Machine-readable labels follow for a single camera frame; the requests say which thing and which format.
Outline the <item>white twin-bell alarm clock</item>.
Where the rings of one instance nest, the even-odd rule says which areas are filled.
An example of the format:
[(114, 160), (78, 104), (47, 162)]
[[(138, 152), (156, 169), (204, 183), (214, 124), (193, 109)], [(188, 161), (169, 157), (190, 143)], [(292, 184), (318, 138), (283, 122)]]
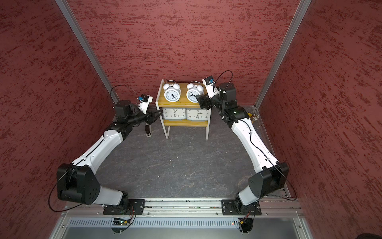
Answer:
[(164, 90), (164, 97), (168, 102), (175, 103), (180, 100), (181, 93), (182, 93), (181, 87), (176, 81), (174, 80), (166, 81), (163, 86), (163, 90)]
[(204, 95), (204, 87), (203, 85), (198, 81), (191, 81), (187, 85), (187, 99), (191, 103), (197, 103), (197, 96), (203, 96)]

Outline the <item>grey rectangular alarm clock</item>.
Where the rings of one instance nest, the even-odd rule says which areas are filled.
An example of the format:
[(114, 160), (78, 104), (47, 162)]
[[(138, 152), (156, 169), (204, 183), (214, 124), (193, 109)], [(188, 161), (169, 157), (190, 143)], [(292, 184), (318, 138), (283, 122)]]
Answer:
[(187, 120), (192, 121), (208, 121), (210, 119), (210, 111), (205, 109), (187, 108)]
[(186, 116), (186, 108), (163, 108), (165, 120), (185, 120)]

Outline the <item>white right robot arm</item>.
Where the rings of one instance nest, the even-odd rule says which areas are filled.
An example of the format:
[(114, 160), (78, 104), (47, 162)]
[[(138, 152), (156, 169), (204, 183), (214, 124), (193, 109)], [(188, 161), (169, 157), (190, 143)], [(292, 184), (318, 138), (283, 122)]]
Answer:
[(243, 144), (254, 166), (255, 175), (248, 179), (248, 186), (236, 194), (233, 203), (237, 213), (248, 215), (260, 199), (285, 186), (289, 167), (271, 154), (256, 133), (247, 111), (237, 104), (233, 84), (223, 83), (216, 87), (211, 77), (203, 79), (203, 84), (207, 93), (197, 96), (200, 108), (218, 110), (222, 120)]

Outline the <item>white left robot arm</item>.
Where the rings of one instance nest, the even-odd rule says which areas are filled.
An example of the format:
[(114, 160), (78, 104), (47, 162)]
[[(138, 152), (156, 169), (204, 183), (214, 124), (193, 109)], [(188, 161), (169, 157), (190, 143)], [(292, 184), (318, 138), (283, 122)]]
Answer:
[(163, 113), (149, 108), (153, 98), (150, 95), (138, 97), (139, 104), (122, 100), (114, 105), (115, 120), (102, 136), (84, 154), (70, 164), (61, 164), (57, 170), (59, 200), (81, 205), (103, 205), (105, 215), (140, 215), (141, 207), (135, 207), (128, 199), (128, 193), (100, 185), (96, 172), (108, 155), (120, 145), (141, 123), (153, 124)]

